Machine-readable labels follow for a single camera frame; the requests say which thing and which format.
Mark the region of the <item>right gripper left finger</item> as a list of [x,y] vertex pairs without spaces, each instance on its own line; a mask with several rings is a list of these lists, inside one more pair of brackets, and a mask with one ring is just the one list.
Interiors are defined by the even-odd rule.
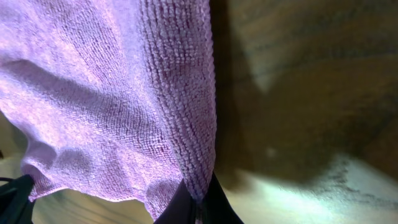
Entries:
[[196,202],[182,180],[169,205],[154,224],[195,224],[195,222]]

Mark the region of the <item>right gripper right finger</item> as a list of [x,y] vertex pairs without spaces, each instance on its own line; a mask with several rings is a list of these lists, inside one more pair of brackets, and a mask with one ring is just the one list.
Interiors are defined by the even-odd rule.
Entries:
[[212,173],[208,191],[202,201],[203,224],[243,224]]

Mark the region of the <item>purple microfiber cloth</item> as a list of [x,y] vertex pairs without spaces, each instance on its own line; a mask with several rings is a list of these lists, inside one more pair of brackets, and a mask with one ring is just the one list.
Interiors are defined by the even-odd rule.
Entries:
[[203,200],[215,163],[208,1],[1,2],[1,111],[27,137],[31,200],[72,189]]

